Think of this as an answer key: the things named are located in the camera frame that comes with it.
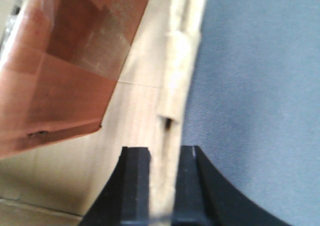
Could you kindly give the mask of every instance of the black clamp jaw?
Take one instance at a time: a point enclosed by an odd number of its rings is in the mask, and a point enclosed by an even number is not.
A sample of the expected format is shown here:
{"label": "black clamp jaw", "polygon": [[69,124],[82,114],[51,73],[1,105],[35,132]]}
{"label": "black clamp jaw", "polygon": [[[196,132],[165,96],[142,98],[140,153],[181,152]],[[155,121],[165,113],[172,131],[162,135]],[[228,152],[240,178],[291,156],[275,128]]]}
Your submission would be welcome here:
{"label": "black clamp jaw", "polygon": [[[149,173],[148,149],[124,147],[109,181],[78,226],[147,226],[160,220],[149,218]],[[169,219],[172,226],[288,226],[238,191],[198,146],[181,147]]]}

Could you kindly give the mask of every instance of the brown cardboard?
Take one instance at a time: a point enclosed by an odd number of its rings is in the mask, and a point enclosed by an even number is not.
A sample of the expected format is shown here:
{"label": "brown cardboard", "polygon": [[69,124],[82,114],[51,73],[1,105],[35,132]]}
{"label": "brown cardboard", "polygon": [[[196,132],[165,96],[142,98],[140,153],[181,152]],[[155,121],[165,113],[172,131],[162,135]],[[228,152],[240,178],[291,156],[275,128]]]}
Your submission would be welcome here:
{"label": "brown cardboard", "polygon": [[100,129],[148,0],[27,0],[0,61],[0,157]]}

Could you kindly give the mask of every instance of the wooden floor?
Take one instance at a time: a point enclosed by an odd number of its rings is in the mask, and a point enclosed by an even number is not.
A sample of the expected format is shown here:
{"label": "wooden floor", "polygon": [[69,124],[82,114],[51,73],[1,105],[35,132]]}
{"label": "wooden floor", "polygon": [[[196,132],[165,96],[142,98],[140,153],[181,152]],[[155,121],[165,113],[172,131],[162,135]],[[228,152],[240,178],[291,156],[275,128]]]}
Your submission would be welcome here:
{"label": "wooden floor", "polygon": [[0,199],[1,226],[77,225],[80,217]]}

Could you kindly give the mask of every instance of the fabric surface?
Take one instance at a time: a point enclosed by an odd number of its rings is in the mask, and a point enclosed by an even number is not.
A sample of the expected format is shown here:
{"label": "fabric surface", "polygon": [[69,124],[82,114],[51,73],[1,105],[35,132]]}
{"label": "fabric surface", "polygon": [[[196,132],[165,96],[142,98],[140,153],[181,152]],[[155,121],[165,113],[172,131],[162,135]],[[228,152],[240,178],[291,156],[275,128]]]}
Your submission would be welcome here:
{"label": "fabric surface", "polygon": [[208,0],[202,32],[183,144],[275,216],[320,225],[320,0]]}

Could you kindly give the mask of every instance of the gray fabric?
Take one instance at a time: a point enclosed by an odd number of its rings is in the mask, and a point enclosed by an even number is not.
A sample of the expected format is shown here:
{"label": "gray fabric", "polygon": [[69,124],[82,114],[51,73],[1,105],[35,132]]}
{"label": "gray fabric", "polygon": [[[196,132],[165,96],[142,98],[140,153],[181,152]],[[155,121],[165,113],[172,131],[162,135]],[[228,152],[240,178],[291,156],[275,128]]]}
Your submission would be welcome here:
{"label": "gray fabric", "polygon": [[208,0],[182,142],[293,225],[320,225],[320,0]]}

